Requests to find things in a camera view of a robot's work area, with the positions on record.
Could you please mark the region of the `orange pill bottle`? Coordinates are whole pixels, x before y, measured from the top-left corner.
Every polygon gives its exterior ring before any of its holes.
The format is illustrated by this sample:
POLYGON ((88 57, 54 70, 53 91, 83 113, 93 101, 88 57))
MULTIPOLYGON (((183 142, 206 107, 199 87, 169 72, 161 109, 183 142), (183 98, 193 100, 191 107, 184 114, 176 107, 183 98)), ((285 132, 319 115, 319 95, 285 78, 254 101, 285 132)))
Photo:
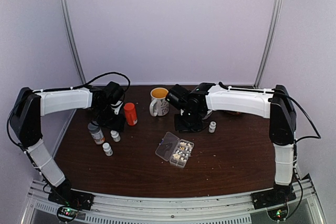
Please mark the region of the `orange pill bottle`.
POLYGON ((135 126, 138 122, 134 103, 128 102, 124 105, 124 115, 129 126, 135 126))

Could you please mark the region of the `small white pill bottle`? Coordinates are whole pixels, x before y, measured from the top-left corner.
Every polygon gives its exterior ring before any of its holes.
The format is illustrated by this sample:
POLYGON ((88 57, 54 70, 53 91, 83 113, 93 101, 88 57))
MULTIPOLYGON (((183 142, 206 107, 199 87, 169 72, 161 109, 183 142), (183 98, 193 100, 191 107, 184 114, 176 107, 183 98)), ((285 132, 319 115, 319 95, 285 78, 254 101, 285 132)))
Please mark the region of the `small white pill bottle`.
POLYGON ((104 143, 102 145, 102 147, 103 147, 103 150, 104 150, 104 152, 107 156, 112 156, 113 155, 113 150, 112 150, 109 143, 104 143))

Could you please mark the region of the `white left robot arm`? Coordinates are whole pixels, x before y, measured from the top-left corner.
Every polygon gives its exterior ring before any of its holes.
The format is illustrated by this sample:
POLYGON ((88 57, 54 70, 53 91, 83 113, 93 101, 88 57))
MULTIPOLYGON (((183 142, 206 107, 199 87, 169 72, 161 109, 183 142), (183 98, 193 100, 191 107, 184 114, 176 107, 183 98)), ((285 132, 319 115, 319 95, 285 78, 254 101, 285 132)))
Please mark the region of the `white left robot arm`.
POLYGON ((80 109, 93 112, 93 120, 88 128, 93 139, 103 143, 103 129, 117 132, 124 130, 125 116, 120 109, 126 89, 116 82, 104 87, 90 84, 81 86, 33 90, 24 87, 20 90, 14 107, 8 116, 8 126, 18 139, 18 146, 26 153, 36 169, 52 187, 56 198, 64 205, 71 205, 75 192, 64 184, 66 175, 56 164, 45 144, 44 133, 57 114, 80 109))

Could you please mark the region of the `grey-capped orange label bottle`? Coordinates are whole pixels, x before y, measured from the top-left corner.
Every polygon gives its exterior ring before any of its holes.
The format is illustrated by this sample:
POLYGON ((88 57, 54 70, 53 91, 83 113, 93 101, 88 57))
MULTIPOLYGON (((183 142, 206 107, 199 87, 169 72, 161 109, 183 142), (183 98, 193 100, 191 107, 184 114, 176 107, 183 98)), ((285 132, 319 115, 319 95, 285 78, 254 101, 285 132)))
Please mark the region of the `grey-capped orange label bottle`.
POLYGON ((87 128, 88 128, 94 142, 97 145, 104 144, 105 137, 104 137, 104 134, 103 134, 103 131, 102 131, 101 127, 98 125, 97 122, 95 122, 95 121, 90 122, 88 124, 87 128))

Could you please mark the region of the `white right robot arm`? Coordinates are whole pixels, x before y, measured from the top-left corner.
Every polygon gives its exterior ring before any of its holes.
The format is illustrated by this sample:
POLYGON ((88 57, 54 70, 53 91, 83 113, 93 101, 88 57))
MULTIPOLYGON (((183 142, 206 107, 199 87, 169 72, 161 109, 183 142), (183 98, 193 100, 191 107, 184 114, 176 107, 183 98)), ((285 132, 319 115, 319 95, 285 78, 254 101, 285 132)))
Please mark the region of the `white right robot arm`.
POLYGON ((279 204, 289 196, 295 165, 295 136, 297 113, 286 88, 251 89, 226 86, 219 82, 203 82, 189 90, 179 84, 169 89, 166 101, 179 112, 174 116, 178 132, 199 132, 211 113, 238 112, 244 126, 254 125, 269 137, 275 150, 277 185, 269 192, 272 203, 279 204))

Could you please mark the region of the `clear plastic pill organizer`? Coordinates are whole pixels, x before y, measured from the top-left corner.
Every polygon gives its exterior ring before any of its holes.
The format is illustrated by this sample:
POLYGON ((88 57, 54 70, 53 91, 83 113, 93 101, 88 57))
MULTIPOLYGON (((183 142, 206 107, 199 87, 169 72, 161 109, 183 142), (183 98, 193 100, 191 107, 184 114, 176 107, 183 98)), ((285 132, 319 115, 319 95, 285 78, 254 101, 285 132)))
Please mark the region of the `clear plastic pill organizer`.
POLYGON ((157 149, 156 156, 178 168, 184 168, 191 157, 194 143, 166 132, 157 149))

